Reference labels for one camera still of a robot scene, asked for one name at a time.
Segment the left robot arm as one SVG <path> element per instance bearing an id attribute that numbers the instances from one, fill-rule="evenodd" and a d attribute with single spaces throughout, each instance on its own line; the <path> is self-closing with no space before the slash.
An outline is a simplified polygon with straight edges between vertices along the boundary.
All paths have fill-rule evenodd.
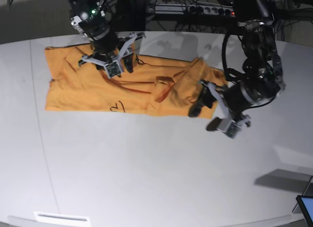
<path id="1" fill-rule="evenodd" d="M 214 118 L 207 131 L 220 131 L 233 138 L 243 125 L 251 126 L 251 118 L 244 112 L 271 103 L 285 89 L 281 58 L 277 52 L 272 28 L 274 14 L 269 0 L 233 0 L 233 10 L 239 27 L 244 28 L 241 46 L 246 56 L 243 71 L 228 68 L 226 46 L 230 37 L 225 34 L 222 44 L 222 64 L 231 87 L 219 87 L 201 79 L 201 92 L 188 112 L 189 117 L 200 115 L 203 107 L 219 103 L 224 118 Z"/>

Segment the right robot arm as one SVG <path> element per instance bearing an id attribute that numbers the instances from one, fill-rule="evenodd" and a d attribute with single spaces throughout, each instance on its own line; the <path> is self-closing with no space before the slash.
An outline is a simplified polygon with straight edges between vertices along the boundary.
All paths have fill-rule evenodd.
<path id="1" fill-rule="evenodd" d="M 94 64 L 97 70 L 104 71 L 108 78 L 121 77 L 124 71 L 133 73 L 133 44 L 144 38 L 145 34 L 133 32 L 126 37 L 118 37 L 106 19 L 108 0 L 68 2 L 72 27 L 88 40 L 92 47 L 92 54 L 83 55 L 78 65 Z"/>

